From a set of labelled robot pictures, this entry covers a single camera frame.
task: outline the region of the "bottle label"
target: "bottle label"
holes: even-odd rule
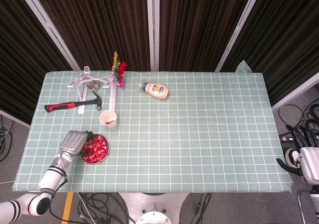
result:
[[[159,85],[153,85],[152,92],[158,95],[162,95],[164,93],[164,87]]]

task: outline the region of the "bottle cap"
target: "bottle cap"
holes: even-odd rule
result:
[[[146,82],[146,83],[144,83],[144,84],[142,84],[141,89],[142,89],[143,91],[145,91],[145,87],[146,87],[146,85],[147,85],[147,82]]]

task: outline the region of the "black curtain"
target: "black curtain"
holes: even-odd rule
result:
[[[45,74],[71,68],[24,0],[0,11],[0,110],[30,124]]]
[[[248,0],[160,0],[159,69],[214,71]]]
[[[40,0],[81,68],[110,70],[118,51],[128,70],[149,71],[147,0]]]
[[[274,105],[319,72],[319,0],[257,0],[222,71],[246,60]]]

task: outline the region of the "red hammer handle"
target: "red hammer handle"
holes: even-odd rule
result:
[[[47,112],[63,110],[63,109],[71,109],[75,107],[75,102],[67,102],[55,105],[45,105],[44,108]]]

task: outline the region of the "yellow stripe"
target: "yellow stripe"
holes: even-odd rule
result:
[[[63,213],[63,219],[69,220],[70,211],[71,211],[71,205],[72,205],[72,199],[73,199],[73,193],[69,192],[66,196],[65,200],[65,206],[64,206],[64,213]],[[62,221],[61,224],[68,224],[68,222]]]

